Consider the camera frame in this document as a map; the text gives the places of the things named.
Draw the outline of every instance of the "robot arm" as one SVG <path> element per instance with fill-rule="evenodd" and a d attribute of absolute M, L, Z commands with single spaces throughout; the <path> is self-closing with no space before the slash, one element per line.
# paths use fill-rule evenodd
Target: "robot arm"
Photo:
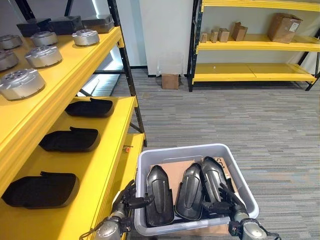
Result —
<path fill-rule="evenodd" d="M 135 197 L 135 195 L 136 184 L 131 180 L 114 201 L 110 216 L 103 219 L 95 228 L 82 234 L 79 240 L 84 240 L 94 232 L 96 232 L 95 240 L 120 240 L 123 233 L 131 230 L 130 210 L 144 208 L 155 199 L 153 195 L 146 197 Z"/>
<path fill-rule="evenodd" d="M 250 218 L 246 206 L 223 183 L 220 183 L 219 192 L 222 202 L 218 202 L 217 204 L 224 206 L 228 204 L 228 207 L 225 208 L 225 212 L 223 212 L 221 207 L 218 207 L 218 213 L 229 214 L 231 221 L 229 222 L 228 231 L 231 236 L 239 237 L 241 240 L 267 240 L 268 236 L 272 236 L 275 237 L 274 240 L 281 240 L 279 234 L 268 232 L 258 220 Z M 211 207 L 209 209 L 210 212 L 217 212 L 212 205 L 204 206 L 207 210 L 208 207 Z"/>
<path fill-rule="evenodd" d="M 267 240 L 268 236 L 273 236 L 274 240 L 281 240 L 279 234 L 268 232 L 256 219 L 250 218 L 246 206 L 226 185 L 220 183 L 218 190 L 221 202 L 203 202 L 202 206 L 210 213 L 229 215 L 231 221 L 228 231 L 231 236 L 239 237 L 240 240 Z M 120 240 L 123 233 L 131 230 L 129 211 L 144 208 L 155 198 L 153 195 L 135 197 L 135 194 L 136 185 L 132 180 L 113 203 L 110 216 L 103 219 L 95 228 L 82 234 L 79 240 L 84 240 L 94 232 L 97 232 L 95 240 Z"/>

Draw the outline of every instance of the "silver round device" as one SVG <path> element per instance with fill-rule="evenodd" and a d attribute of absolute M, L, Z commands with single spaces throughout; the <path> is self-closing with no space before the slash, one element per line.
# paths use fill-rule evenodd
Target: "silver round device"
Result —
<path fill-rule="evenodd" d="M 97 31 L 91 29 L 82 29 L 72 34 L 73 41 L 76 45 L 88 46 L 100 41 Z"/>
<path fill-rule="evenodd" d="M 57 35 L 54 32 L 50 31 L 37 32 L 33 34 L 30 39 L 36 47 L 52 45 L 58 42 Z"/>
<path fill-rule="evenodd" d="M 1 78 L 0 93 L 7 100 L 24 99 L 41 91 L 44 79 L 35 69 L 12 71 Z"/>
<path fill-rule="evenodd" d="M 19 59 L 13 51 L 0 50 L 0 71 L 14 67 L 19 62 Z"/>
<path fill-rule="evenodd" d="M 0 48 L 14 49 L 22 44 L 21 38 L 18 35 L 0 36 Z"/>
<path fill-rule="evenodd" d="M 267 234 L 255 222 L 245 222 L 242 240 L 267 240 Z"/>
<path fill-rule="evenodd" d="M 38 46 L 29 51 L 24 57 L 33 68 L 47 67 L 62 60 L 62 56 L 56 46 Z"/>

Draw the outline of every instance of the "black plastic item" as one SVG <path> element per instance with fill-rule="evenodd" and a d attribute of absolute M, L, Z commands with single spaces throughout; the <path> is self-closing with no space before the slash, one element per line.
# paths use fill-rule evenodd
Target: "black plastic item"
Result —
<path fill-rule="evenodd" d="M 39 145 L 46 151 L 90 152 L 99 142 L 97 129 L 70 127 L 71 131 L 54 131 L 43 137 Z"/>
<path fill-rule="evenodd" d="M 63 208 L 75 199 L 79 179 L 73 173 L 42 171 L 41 176 L 25 176 L 12 182 L 2 195 L 12 207 L 27 209 Z"/>
<path fill-rule="evenodd" d="M 227 179 L 222 166 L 212 157 L 206 156 L 203 160 L 201 169 L 210 202 L 221 202 L 219 193 L 220 183 L 223 183 L 224 185 L 227 184 Z"/>
<path fill-rule="evenodd" d="M 71 116 L 105 118 L 114 112 L 114 107 L 110 100 L 90 97 L 90 101 L 76 101 L 69 104 L 65 111 Z"/>
<path fill-rule="evenodd" d="M 50 29 L 57 35 L 71 35 L 84 29 L 80 16 L 61 16 L 49 22 Z"/>
<path fill-rule="evenodd" d="M 146 181 L 148 195 L 154 195 L 154 201 L 145 207 L 146 223 L 151 227 L 172 223 L 175 213 L 168 175 L 162 167 L 155 165 Z"/>
<path fill-rule="evenodd" d="M 99 34 L 109 33 L 115 26 L 111 14 L 92 15 L 82 20 L 85 29 L 97 31 Z"/>
<path fill-rule="evenodd" d="M 193 163 L 184 172 L 175 202 L 175 212 L 184 219 L 199 220 L 202 215 L 201 203 L 204 196 L 201 166 Z"/>
<path fill-rule="evenodd" d="M 31 18 L 25 22 L 17 24 L 16 26 L 20 30 L 22 36 L 29 38 L 35 33 L 50 31 L 50 20 L 51 18 Z"/>

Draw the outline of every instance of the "striped carpet floor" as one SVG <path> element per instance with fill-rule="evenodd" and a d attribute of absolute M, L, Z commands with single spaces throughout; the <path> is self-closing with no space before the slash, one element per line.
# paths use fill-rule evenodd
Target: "striped carpet floor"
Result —
<path fill-rule="evenodd" d="M 229 146 L 260 209 L 258 220 L 283 240 L 320 239 L 318 82 L 228 82 L 188 92 L 161 89 L 160 78 L 132 70 L 148 141 L 146 149 L 223 143 Z M 113 96 L 129 96 L 122 75 Z M 129 240 L 234 240 L 159 235 Z"/>

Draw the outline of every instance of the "small cardboard box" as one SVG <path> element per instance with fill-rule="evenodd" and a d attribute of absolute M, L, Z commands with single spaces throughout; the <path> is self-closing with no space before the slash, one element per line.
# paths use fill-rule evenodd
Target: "small cardboard box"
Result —
<path fill-rule="evenodd" d="M 226 162 L 223 157 L 214 157 L 214 160 L 216 160 L 223 169 L 224 175 L 227 179 L 231 178 L 230 172 L 228 170 L 228 167 L 226 165 Z M 162 167 L 162 169 L 166 172 L 168 179 L 169 179 L 169 188 L 172 190 L 172 199 L 173 204 L 176 204 L 178 190 L 180 186 L 180 182 L 182 181 L 185 171 L 188 167 L 191 166 L 191 164 L 195 163 L 194 160 L 189 161 L 179 161 L 179 162 L 169 162 L 169 163 L 162 163 L 158 164 Z M 239 197 L 239 193 L 237 190 L 237 187 L 235 185 L 234 180 L 231 178 L 231 184 L 234 189 L 235 194 Z M 217 225 L 217 226 L 210 226 L 205 228 L 198 228 L 188 231 L 179 231 L 170 233 L 174 234 L 176 236 L 186 236 L 186 235 L 197 235 L 197 236 L 225 236 L 229 235 L 228 232 L 228 225 Z"/>
<path fill-rule="evenodd" d="M 273 42 L 289 44 L 294 38 L 302 20 L 292 14 L 276 13 L 268 30 L 268 37 Z"/>
<path fill-rule="evenodd" d="M 206 33 L 206 32 L 201 33 L 200 43 L 206 43 L 207 39 L 208 39 L 208 33 Z"/>
<path fill-rule="evenodd" d="M 178 89 L 179 74 L 162 74 L 162 89 Z"/>
<path fill-rule="evenodd" d="M 216 43 L 217 40 L 218 40 L 218 32 L 217 32 L 217 31 L 214 31 L 214 30 L 211 30 L 209 40 L 210 40 L 212 43 Z"/>
<path fill-rule="evenodd" d="M 234 25 L 232 38 L 236 41 L 243 41 L 246 34 L 247 34 L 248 28 L 246 26 L 242 26 L 241 22 L 236 22 Z"/>
<path fill-rule="evenodd" d="M 229 30 L 226 28 L 219 28 L 219 32 L 218 32 L 218 39 L 221 43 L 226 43 L 228 42 L 228 38 L 229 38 Z"/>

